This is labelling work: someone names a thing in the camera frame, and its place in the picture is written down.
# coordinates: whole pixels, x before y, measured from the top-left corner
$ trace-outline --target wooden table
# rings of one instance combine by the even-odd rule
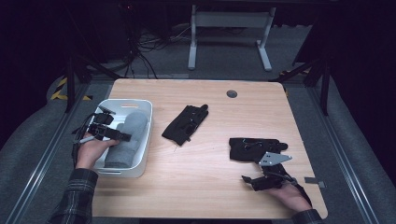
[[[226,92],[233,90],[237,97]],[[153,104],[146,171],[138,178],[100,177],[93,198],[97,217],[285,218],[292,212],[241,175],[262,176],[254,162],[229,158],[231,137],[275,138],[287,143],[286,171],[305,188],[320,215],[327,209],[278,83],[215,80],[118,79],[110,99],[145,99]],[[209,114],[191,141],[179,147],[161,137],[186,105],[207,104]]]

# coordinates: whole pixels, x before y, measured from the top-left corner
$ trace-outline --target gray floor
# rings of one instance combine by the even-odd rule
[[[144,55],[151,62],[159,78],[188,79],[237,79],[265,81],[278,77],[282,70],[290,70],[298,49],[302,45],[309,27],[282,27],[271,30],[266,44],[273,66],[272,72],[264,72],[255,41],[262,31],[247,29],[235,35],[226,30],[205,30],[199,34],[196,69],[187,69],[190,42],[188,39],[153,50]],[[136,78],[147,78],[148,69],[140,59],[132,64]],[[308,152],[316,178],[326,184],[321,189],[329,210],[326,223],[396,223],[396,190],[375,158],[373,151],[350,116],[335,84],[332,82],[329,95],[329,117],[318,110],[319,85],[307,89],[302,85],[303,77],[295,77],[284,86],[289,93],[289,102]],[[53,94],[60,79],[48,91]],[[51,209],[62,197],[67,178],[72,171],[70,159],[74,135],[71,134],[108,95],[112,81],[107,77],[94,76],[86,92],[93,100],[82,101],[70,115],[67,126],[61,132],[59,142],[54,143],[53,134],[59,132],[64,120],[65,101],[49,100],[48,104],[26,120],[9,138],[0,151],[0,223],[6,223],[21,195],[29,195],[17,214],[20,223],[44,223]],[[339,160],[337,147],[353,168],[352,174],[345,170],[345,161]],[[50,166],[38,188],[23,194],[34,169],[43,154],[53,150]],[[364,195],[351,189],[354,175]],[[361,206],[359,201],[368,202]],[[374,214],[370,220],[365,214]],[[95,217],[94,223],[138,223],[136,218]],[[274,223],[291,223],[290,220],[274,220]]]

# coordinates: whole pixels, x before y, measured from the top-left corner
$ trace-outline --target hazard tape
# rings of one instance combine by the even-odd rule
[[[59,82],[58,86],[56,87],[56,90],[50,97],[51,100],[67,100],[67,95],[61,94],[61,91],[66,83],[67,83],[67,76],[64,76],[62,80]],[[82,100],[92,100],[92,99],[93,99],[92,95],[85,95],[84,97],[82,97]]]

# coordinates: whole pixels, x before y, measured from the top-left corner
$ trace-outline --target gray rolled cloth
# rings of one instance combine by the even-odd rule
[[[131,135],[131,141],[121,141],[118,145],[108,149],[105,158],[105,168],[131,168],[134,154],[139,149],[148,124],[148,118],[143,112],[134,111],[129,114],[121,127],[117,129],[122,133]]]

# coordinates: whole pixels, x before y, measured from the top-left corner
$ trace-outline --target person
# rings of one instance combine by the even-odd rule
[[[98,179],[98,174],[92,168],[108,147],[115,146],[119,142],[94,138],[80,146],[76,168],[70,175],[64,195],[47,220],[47,224],[92,223],[92,198]],[[324,223],[318,211],[311,207],[292,184],[286,183],[280,189],[266,191],[296,212],[292,217],[293,223]]]

